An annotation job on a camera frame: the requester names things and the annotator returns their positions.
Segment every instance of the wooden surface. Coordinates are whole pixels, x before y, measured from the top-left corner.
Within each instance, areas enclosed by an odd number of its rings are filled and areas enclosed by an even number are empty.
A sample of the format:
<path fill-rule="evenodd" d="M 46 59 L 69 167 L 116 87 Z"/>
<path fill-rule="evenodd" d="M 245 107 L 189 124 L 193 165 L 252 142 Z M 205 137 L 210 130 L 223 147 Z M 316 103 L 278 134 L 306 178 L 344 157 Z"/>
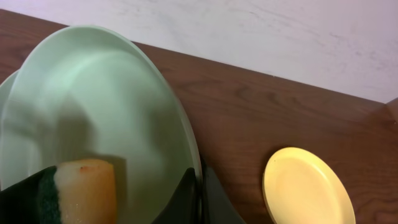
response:
<path fill-rule="evenodd" d="M 398 98 L 388 102 L 387 108 L 390 110 L 391 116 L 398 121 Z"/>
<path fill-rule="evenodd" d="M 63 27 L 0 10 L 0 81 Z M 180 98 L 200 152 L 247 223 L 271 223 L 262 173 L 285 146 L 315 153 L 337 173 L 357 223 L 398 223 L 398 125 L 385 105 L 137 45 Z"/>

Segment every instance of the light green plate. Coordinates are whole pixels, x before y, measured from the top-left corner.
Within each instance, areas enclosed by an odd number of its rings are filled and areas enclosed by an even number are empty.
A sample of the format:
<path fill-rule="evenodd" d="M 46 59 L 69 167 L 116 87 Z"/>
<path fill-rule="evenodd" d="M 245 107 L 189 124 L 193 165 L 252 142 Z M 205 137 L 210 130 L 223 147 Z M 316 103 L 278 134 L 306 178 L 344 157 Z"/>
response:
<path fill-rule="evenodd" d="M 0 85 L 0 117 L 2 115 L 2 111 L 4 108 L 4 105 L 6 104 L 6 101 L 8 99 L 8 96 L 10 94 L 12 84 L 14 84 L 15 77 L 17 76 L 18 71 L 14 72 L 12 75 L 10 75 L 8 78 L 6 78 Z"/>
<path fill-rule="evenodd" d="M 21 67 L 2 115 L 5 189 L 63 161 L 114 164 L 118 223 L 150 223 L 185 169 L 201 177 L 197 145 L 178 99 L 130 41 L 99 27 L 69 27 Z"/>

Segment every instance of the plate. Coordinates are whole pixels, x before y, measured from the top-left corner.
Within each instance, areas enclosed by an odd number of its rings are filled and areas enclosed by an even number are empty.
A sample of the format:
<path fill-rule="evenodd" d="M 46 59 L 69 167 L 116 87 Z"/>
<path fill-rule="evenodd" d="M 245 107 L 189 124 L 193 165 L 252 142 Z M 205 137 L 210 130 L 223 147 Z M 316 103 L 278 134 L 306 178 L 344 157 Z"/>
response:
<path fill-rule="evenodd" d="M 325 162 L 306 150 L 288 147 L 272 155 L 263 191 L 276 224 L 355 224 L 343 184 Z"/>
<path fill-rule="evenodd" d="M 8 99 L 8 95 L 10 94 L 12 84 L 14 84 L 15 77 L 17 76 L 18 71 L 14 72 L 10 76 L 8 76 L 0 85 L 0 117 Z"/>
<path fill-rule="evenodd" d="M 68 27 L 41 42 L 2 115 L 3 188 L 48 166 L 97 158 L 114 164 L 118 222 L 150 223 L 185 170 L 201 177 L 180 102 L 133 43 L 100 27 Z"/>

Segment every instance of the stacked plates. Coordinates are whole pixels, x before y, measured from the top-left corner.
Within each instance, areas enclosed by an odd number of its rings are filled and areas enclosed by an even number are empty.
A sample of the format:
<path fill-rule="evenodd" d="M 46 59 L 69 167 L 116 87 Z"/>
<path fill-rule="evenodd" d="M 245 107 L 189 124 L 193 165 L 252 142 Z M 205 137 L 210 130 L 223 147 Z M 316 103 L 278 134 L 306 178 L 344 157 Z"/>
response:
<path fill-rule="evenodd" d="M 114 164 L 119 223 L 150 223 L 200 160 L 188 119 L 154 64 L 99 27 L 42 41 L 0 87 L 5 189 L 64 161 Z"/>

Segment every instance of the white wall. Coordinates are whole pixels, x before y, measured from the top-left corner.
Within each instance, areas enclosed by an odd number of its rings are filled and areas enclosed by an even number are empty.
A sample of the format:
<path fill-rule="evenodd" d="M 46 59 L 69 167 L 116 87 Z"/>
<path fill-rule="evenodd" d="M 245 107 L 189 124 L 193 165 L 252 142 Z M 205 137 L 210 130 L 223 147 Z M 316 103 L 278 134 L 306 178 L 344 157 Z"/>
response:
<path fill-rule="evenodd" d="M 398 97 L 397 0 L 0 0 L 0 8 L 383 103 Z"/>

